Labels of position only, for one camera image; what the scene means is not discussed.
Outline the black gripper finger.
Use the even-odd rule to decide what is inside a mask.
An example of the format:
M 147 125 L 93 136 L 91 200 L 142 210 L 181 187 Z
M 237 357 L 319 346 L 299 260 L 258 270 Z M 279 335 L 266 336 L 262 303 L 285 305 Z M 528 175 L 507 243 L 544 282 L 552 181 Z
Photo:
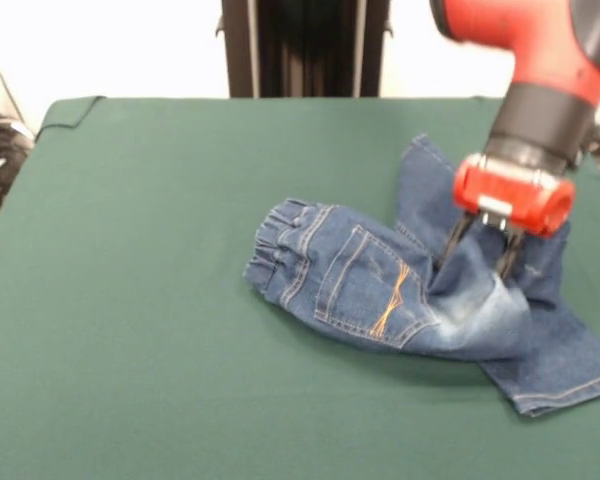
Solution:
M 524 244 L 524 236 L 525 232 L 519 228 L 513 228 L 506 232 L 505 248 L 496 262 L 496 272 L 502 280 L 506 280 L 511 274 Z
M 459 220 L 454 225 L 451 233 L 449 235 L 448 241 L 446 243 L 445 249 L 441 257 L 437 260 L 435 264 L 435 269 L 439 271 L 444 263 L 447 261 L 449 256 L 453 253 L 457 245 L 461 242 L 469 228 L 473 223 L 473 214 L 472 213 L 463 213 Z

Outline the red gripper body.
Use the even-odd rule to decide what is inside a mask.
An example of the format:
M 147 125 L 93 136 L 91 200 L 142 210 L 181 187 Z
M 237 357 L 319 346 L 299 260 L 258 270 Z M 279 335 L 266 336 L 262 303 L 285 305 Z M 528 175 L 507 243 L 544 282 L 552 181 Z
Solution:
M 575 185 L 542 169 L 472 154 L 456 172 L 453 199 L 482 223 L 501 231 L 549 237 L 567 220 Z

